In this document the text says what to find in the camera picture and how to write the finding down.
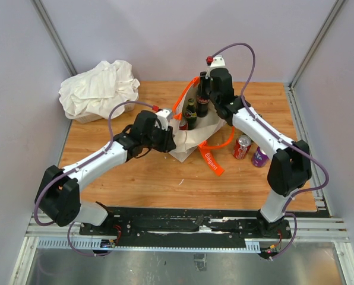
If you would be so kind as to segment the canvas tote bag orange handles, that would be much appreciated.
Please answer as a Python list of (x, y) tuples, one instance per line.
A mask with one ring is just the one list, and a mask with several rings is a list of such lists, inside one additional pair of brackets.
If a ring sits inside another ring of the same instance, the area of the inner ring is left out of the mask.
[(176, 148), (170, 151), (169, 154), (182, 163), (194, 150), (199, 150), (207, 166), (217, 176), (220, 176), (225, 170), (215, 161), (211, 152), (229, 145), (234, 138), (235, 128), (232, 127), (226, 142), (219, 145), (208, 145), (207, 140), (226, 125), (226, 122), (218, 117), (212, 103), (208, 104), (208, 115), (198, 118), (194, 129), (182, 130), (179, 128), (184, 118), (188, 100), (195, 99), (197, 96), (199, 83), (200, 79), (198, 77), (193, 78), (173, 105), (173, 118), (170, 120), (169, 125), (173, 128), (173, 140)]

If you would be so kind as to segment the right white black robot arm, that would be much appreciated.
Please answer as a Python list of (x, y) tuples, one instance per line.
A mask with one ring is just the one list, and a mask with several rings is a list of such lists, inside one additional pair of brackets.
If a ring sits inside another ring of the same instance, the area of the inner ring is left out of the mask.
[(270, 192), (257, 212), (257, 233), (268, 238), (281, 225), (288, 199), (312, 176), (309, 146), (294, 141), (268, 124), (241, 96), (236, 96), (226, 68), (200, 73), (198, 95), (208, 99), (221, 119), (243, 131), (270, 159), (267, 181)]

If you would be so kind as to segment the red cola can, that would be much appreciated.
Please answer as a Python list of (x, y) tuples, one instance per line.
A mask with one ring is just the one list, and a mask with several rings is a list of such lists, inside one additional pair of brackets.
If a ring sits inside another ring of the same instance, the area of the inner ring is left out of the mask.
[(235, 145), (232, 151), (234, 158), (242, 160), (248, 154), (251, 148), (252, 141), (247, 135), (241, 135), (235, 141)]

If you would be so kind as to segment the purple soda can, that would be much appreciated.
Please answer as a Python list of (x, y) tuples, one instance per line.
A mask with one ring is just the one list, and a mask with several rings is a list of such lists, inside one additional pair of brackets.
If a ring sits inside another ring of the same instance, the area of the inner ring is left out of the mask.
[(268, 155), (260, 147), (257, 147), (254, 155), (252, 156), (251, 163), (255, 167), (264, 167), (269, 161)]

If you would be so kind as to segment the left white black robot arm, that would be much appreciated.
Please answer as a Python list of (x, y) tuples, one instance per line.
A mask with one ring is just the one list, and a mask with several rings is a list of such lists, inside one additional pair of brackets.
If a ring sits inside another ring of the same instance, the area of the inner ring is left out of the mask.
[(93, 225), (101, 235), (109, 234), (114, 220), (109, 217), (107, 206), (82, 201), (81, 192), (108, 170), (131, 159), (139, 159), (151, 150), (160, 153), (174, 150), (173, 128), (169, 124), (172, 118), (170, 109), (156, 113), (142, 110), (134, 123), (95, 153), (63, 168), (48, 167), (35, 198), (34, 213), (43, 211), (51, 223), (60, 227), (80, 222)]

